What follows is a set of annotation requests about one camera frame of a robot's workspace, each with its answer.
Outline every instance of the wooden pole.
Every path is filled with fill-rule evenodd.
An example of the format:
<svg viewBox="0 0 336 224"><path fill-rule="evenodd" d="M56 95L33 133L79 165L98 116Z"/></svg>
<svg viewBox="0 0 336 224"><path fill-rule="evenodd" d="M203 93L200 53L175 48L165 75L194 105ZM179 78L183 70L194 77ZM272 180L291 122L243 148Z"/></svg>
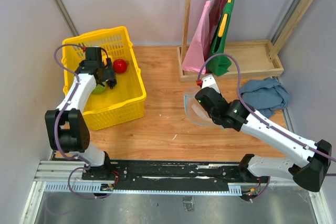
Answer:
<svg viewBox="0 0 336 224"><path fill-rule="evenodd" d="M181 47L182 61L184 60L187 51L190 2L191 0L184 0L184 26L183 26L182 47Z"/></svg>
<svg viewBox="0 0 336 224"><path fill-rule="evenodd" d="M305 12L307 11L308 7L312 2L313 0L300 0L298 6L295 8L291 17L287 21L277 41L275 41L273 48L269 52L268 54L269 60L273 60L274 57L278 54L278 52L282 49L282 47L288 40L289 36L292 34L296 26L299 24L301 18L303 17L303 15L305 14Z"/></svg>

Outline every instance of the wooden rack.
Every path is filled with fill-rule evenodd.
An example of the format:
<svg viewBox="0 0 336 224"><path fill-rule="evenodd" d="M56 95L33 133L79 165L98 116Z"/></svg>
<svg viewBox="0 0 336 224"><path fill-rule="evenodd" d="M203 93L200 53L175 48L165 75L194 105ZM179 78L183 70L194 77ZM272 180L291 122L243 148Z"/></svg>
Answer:
<svg viewBox="0 0 336 224"><path fill-rule="evenodd" d="M304 13L310 6L313 0L300 0L292 15L288 19L278 39L274 45L270 40L249 40L239 42L227 42L225 45L225 52L233 55L241 68L243 77L257 78L267 76L279 76L284 71L278 53L286 43L287 39L294 31L295 27L303 17ZM184 28L182 45L177 48L177 59L180 79L182 82L195 81L197 77L196 72L188 72L182 70L182 62L186 55L189 15L190 15L191 0L185 0L184 10ZM217 77L218 79L232 79L237 78L238 73L235 65L229 67L229 72Z"/></svg>

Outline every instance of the wooden table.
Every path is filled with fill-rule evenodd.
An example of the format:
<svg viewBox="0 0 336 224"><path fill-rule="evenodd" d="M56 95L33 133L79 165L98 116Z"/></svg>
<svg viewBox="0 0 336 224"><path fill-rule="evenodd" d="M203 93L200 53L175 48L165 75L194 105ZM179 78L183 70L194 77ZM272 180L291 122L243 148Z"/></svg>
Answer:
<svg viewBox="0 0 336 224"><path fill-rule="evenodd" d="M283 156L244 133L198 126L187 118L183 91L196 84L180 82L176 47L135 47L134 52L147 92L145 116L90 132L95 145L111 158L240 161L247 153ZM227 101L237 98L236 86L237 80L219 81ZM271 119L285 126L281 111Z"/></svg>

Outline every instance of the green fruit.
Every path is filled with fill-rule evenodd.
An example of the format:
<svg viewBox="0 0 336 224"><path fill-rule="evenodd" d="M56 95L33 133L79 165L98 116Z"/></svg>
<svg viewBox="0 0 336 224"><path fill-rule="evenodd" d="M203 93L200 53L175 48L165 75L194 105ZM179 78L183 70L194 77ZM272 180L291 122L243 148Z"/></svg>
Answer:
<svg viewBox="0 0 336 224"><path fill-rule="evenodd" d="M102 85L98 84L95 89L92 91L92 94L101 94L105 89L106 89L106 84L105 82L103 82L103 84L105 85L105 87L103 87Z"/></svg>

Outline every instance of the green bag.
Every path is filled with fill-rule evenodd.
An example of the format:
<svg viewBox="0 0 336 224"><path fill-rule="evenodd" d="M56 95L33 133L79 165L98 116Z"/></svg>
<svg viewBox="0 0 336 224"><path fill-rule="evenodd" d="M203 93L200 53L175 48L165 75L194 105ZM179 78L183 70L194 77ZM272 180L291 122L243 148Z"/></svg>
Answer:
<svg viewBox="0 0 336 224"><path fill-rule="evenodd" d="M231 3L226 3L221 20L219 22L219 25L217 26L215 36L213 38L213 41L211 43L210 53L209 57L218 53L223 53L225 49L225 41L227 36L227 31L229 29L229 24L231 20L231 13L233 10L233 6L235 4L235 0L231 0ZM227 14L227 21L224 29L223 36L220 38L218 36L219 27L220 24L223 21L224 14ZM214 59L212 59L207 65L206 68L210 70L212 73L214 73L217 76L221 76L228 72L228 68L231 66L231 61L226 56L219 56Z"/></svg>

